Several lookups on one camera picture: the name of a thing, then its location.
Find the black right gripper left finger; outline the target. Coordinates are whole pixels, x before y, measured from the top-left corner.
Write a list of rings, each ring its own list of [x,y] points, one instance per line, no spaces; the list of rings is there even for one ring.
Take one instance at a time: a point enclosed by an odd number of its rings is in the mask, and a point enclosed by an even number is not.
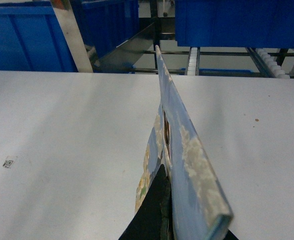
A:
[[[172,191],[162,164],[139,210],[119,237],[121,240],[170,240],[172,238]]]

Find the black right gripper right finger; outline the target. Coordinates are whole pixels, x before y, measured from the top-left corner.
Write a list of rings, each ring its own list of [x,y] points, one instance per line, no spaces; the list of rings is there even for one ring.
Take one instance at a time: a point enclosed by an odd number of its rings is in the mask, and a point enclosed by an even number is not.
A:
[[[239,240],[230,230],[227,231],[224,240]]]

